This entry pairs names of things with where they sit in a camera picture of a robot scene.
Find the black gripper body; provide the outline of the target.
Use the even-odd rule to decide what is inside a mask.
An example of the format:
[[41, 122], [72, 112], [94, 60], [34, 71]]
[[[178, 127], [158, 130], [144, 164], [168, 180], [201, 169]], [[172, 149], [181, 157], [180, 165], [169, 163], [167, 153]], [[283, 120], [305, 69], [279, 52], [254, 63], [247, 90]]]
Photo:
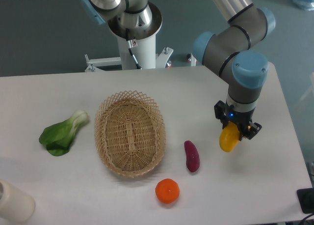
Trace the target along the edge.
[[252, 115], [255, 109], [250, 111], [238, 111], [234, 105], [228, 105], [227, 102], [218, 101], [214, 105], [214, 113], [216, 119], [220, 120], [222, 117], [227, 117], [229, 122], [234, 124], [249, 124], [252, 121]]

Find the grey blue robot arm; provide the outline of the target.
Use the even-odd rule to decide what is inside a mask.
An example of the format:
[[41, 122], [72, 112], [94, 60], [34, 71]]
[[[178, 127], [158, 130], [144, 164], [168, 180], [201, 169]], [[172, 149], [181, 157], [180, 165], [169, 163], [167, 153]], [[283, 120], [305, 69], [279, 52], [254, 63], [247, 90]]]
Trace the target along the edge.
[[[204, 32], [191, 55], [225, 81], [226, 101], [214, 106], [223, 127], [236, 125], [240, 138], [252, 139], [261, 125], [252, 121], [257, 100], [266, 81], [267, 58], [252, 51], [275, 28], [273, 13], [256, 8], [251, 0], [213, 0], [229, 24], [220, 34]], [[148, 0], [81, 0], [89, 17], [108, 24], [118, 40], [122, 68], [157, 68], [156, 34], [162, 25], [160, 10]]]

